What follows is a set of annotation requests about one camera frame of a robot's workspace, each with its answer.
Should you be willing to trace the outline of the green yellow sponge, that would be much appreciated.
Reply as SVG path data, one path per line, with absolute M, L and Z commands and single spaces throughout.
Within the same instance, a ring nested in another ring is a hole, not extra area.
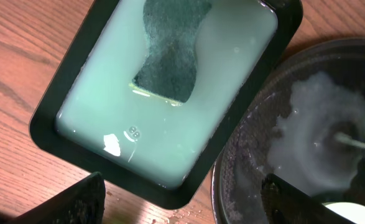
M 196 82 L 195 43 L 209 0 L 146 0 L 142 18 L 148 56 L 132 84 L 154 95 L 186 103 Z

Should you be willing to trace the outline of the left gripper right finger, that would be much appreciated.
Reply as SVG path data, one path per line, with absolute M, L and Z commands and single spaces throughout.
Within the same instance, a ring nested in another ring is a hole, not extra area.
M 263 179 L 261 199 L 272 224 L 352 224 L 275 174 Z

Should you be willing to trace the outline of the white plate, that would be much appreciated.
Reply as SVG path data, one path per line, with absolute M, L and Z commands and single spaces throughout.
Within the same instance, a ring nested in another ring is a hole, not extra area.
M 365 224 L 364 205 L 351 202 L 331 202 L 323 205 L 353 223 Z

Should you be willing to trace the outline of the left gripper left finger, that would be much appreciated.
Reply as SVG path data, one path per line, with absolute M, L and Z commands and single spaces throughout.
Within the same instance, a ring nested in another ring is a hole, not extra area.
M 102 224 L 105 184 L 94 172 L 41 205 L 10 220 L 13 224 Z

